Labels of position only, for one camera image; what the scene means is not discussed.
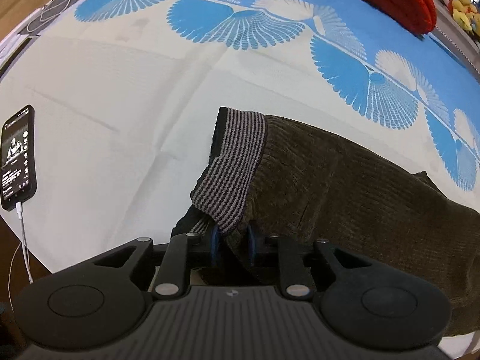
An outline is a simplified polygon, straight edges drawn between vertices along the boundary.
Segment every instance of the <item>brown corduroy fabric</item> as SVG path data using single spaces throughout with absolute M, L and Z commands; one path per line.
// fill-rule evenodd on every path
M 448 200 L 425 172 L 411 175 L 335 134 L 265 116 L 267 134 L 245 211 L 248 222 L 303 243 L 327 238 L 424 278 L 446 293 L 447 335 L 480 328 L 480 214 Z

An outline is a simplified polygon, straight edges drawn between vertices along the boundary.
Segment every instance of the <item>blue fan pattern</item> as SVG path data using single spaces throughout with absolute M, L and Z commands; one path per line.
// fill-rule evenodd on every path
M 477 160 L 465 144 L 455 139 L 437 117 L 425 110 L 431 137 L 450 177 L 464 191 L 471 191 L 477 179 Z
M 417 99 L 383 74 L 317 36 L 311 53 L 323 78 L 360 115 L 388 128 L 408 128 L 416 120 Z
M 225 4 L 207 0 L 178 0 L 167 15 L 182 37 L 194 42 L 223 42 L 235 50 L 275 46 L 298 36 L 305 25 L 279 20 L 260 10 L 234 12 Z
M 128 15 L 161 1 L 165 0 L 85 0 L 75 10 L 75 18 L 79 21 L 106 20 Z
M 165 0 L 85 0 L 76 8 L 75 17 L 79 21 L 106 20 L 162 1 Z M 234 10 L 221 0 L 177 0 L 168 11 L 167 22 L 181 37 L 194 43 L 221 42 L 235 50 L 258 49 L 289 42 L 307 26 L 316 33 L 312 19 L 294 21 L 255 8 Z M 336 16 L 333 8 L 317 7 L 314 13 L 322 18 L 327 39 L 342 45 L 352 54 L 365 57 L 363 45 Z M 408 128 L 415 122 L 419 101 L 416 91 L 409 91 L 390 79 L 382 69 L 373 69 L 362 59 L 342 51 L 321 36 L 313 36 L 310 50 L 317 70 L 354 111 L 392 129 Z M 458 187 L 472 191 L 477 177 L 477 156 L 480 155 L 478 152 L 474 154 L 475 150 L 480 149 L 479 133 L 472 124 L 470 130 L 476 148 L 469 148 L 462 139 L 456 139 L 454 136 L 459 136 L 458 133 L 452 133 L 445 125 L 449 125 L 448 117 L 444 115 L 448 116 L 448 110 L 442 108 L 439 113 L 432 98 L 433 88 L 427 85 L 428 81 L 421 72 L 414 70 L 413 73 L 417 85 L 423 85 L 423 90 L 430 95 L 428 104 L 425 104 L 425 114 L 438 154 Z

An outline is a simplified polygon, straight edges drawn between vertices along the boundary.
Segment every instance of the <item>metal screw head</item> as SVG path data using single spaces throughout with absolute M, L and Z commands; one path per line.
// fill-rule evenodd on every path
M 198 233 L 187 233 L 186 236 L 189 245 L 198 245 L 202 240 L 202 236 Z
M 310 293 L 310 289 L 303 284 L 292 284 L 286 288 L 286 293 L 296 298 L 300 298 L 308 295 Z
M 155 292 L 159 295 L 175 295 L 179 291 L 179 288 L 172 283 L 162 283 L 155 287 Z

